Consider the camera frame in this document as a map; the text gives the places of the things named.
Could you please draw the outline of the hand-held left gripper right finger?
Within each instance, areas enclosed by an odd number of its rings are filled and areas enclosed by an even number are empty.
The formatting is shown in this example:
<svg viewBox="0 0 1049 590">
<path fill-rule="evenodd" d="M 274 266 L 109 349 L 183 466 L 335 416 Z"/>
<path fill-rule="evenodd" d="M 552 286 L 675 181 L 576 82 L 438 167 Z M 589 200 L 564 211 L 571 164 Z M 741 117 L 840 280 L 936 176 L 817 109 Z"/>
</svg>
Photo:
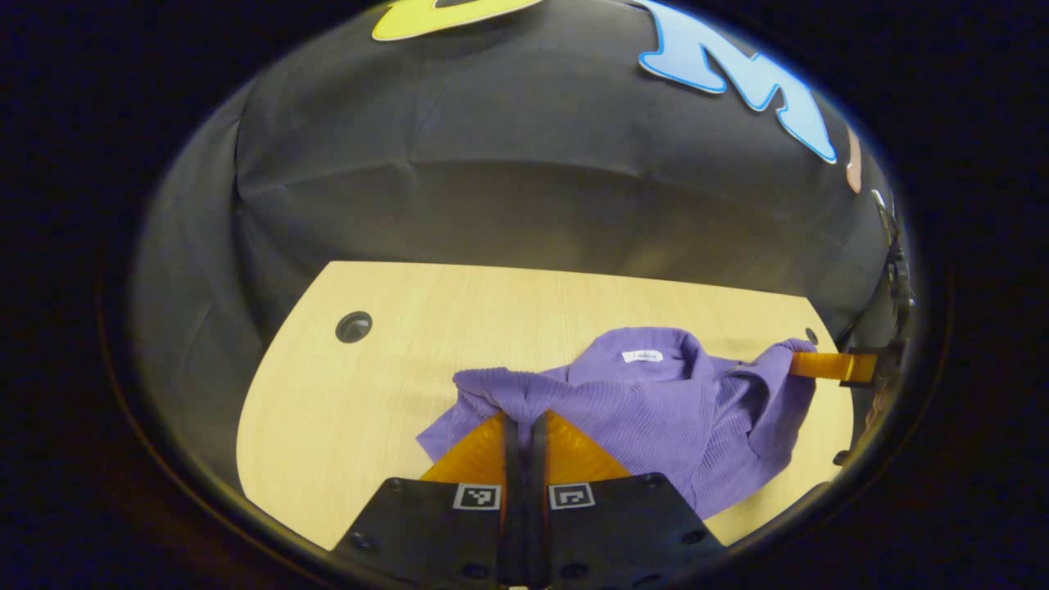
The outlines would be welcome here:
<svg viewBox="0 0 1049 590">
<path fill-rule="evenodd" d="M 524 475 L 529 589 L 679 589 L 727 556 L 667 475 L 631 475 L 555 412 Z"/>
</svg>

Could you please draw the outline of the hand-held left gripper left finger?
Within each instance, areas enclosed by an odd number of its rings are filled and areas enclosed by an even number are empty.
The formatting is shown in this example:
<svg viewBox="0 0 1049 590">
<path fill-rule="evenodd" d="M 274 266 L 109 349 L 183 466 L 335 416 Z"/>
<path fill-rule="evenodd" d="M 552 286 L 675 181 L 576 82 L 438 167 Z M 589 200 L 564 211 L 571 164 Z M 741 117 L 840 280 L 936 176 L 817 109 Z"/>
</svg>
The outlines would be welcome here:
<svg viewBox="0 0 1049 590">
<path fill-rule="evenodd" d="M 514 421 L 498 412 L 418 479 L 390 477 L 333 549 L 371 589 L 505 589 L 517 574 Z"/>
</svg>

